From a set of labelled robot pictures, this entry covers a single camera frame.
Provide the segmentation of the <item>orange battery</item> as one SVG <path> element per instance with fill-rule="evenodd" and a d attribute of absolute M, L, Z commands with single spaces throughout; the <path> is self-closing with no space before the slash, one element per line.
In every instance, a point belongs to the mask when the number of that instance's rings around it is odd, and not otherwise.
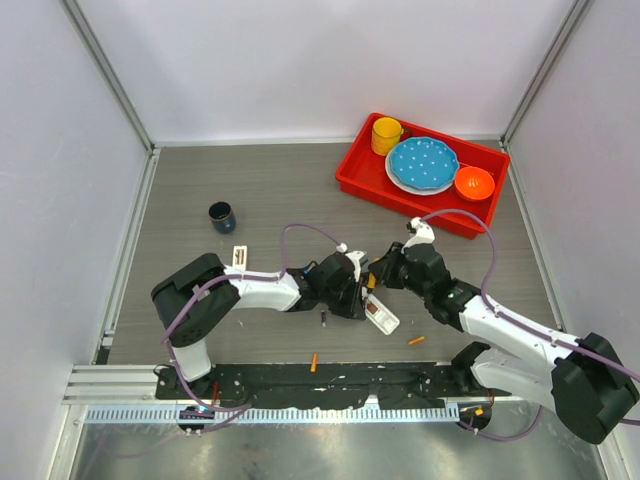
<path fill-rule="evenodd" d="M 310 365 L 310 372 L 311 373 L 315 373 L 317 371 L 317 364 L 318 364 L 318 353 L 315 352 L 312 355 L 312 359 L 311 359 L 311 365 Z"/>
<path fill-rule="evenodd" d="M 409 340 L 407 342 L 407 345 L 408 346 L 415 346 L 415 345 L 418 345 L 418 344 L 424 342 L 425 340 L 426 340 L 425 336 L 419 336 L 419 337 L 416 337 L 416 338 L 413 338 L 413 339 Z"/>

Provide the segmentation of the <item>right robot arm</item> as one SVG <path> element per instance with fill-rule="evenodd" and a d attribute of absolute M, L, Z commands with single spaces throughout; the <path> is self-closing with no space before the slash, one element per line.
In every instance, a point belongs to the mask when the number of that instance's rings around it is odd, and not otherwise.
<path fill-rule="evenodd" d="M 394 243 L 374 261 L 378 284 L 408 290 L 438 322 L 488 342 L 451 371 L 465 395 L 486 387 L 553 412 L 580 439 L 598 445 L 639 402 L 639 390 L 608 340 L 553 330 L 495 302 L 453 277 L 429 244 Z"/>

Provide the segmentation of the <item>orange handle screwdriver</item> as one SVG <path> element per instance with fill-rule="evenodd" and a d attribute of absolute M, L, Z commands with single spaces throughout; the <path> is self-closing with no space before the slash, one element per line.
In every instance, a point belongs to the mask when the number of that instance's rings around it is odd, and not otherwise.
<path fill-rule="evenodd" d="M 366 284 L 366 288 L 368 291 L 373 291 L 376 287 L 376 277 L 373 273 L 369 272 L 368 273 L 368 279 L 367 279 L 367 284 Z"/>

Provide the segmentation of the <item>white remote orange batteries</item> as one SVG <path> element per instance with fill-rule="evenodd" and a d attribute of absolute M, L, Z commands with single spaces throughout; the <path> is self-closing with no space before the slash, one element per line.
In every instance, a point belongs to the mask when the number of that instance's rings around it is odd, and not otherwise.
<path fill-rule="evenodd" d="M 232 267 L 239 271 L 246 271 L 248 265 L 248 247 L 235 245 L 232 251 Z"/>

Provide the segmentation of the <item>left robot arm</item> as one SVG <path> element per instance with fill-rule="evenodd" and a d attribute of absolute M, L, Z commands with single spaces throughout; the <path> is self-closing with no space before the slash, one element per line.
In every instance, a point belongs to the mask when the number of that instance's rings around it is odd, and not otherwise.
<path fill-rule="evenodd" d="M 213 385 L 206 337 L 234 310 L 297 313 L 322 305 L 332 314 L 363 320 L 364 251 L 336 251 L 317 263 L 284 272 L 241 271 L 207 253 L 160 282 L 151 300 L 164 325 L 163 342 L 178 367 L 179 388 L 205 397 Z"/>

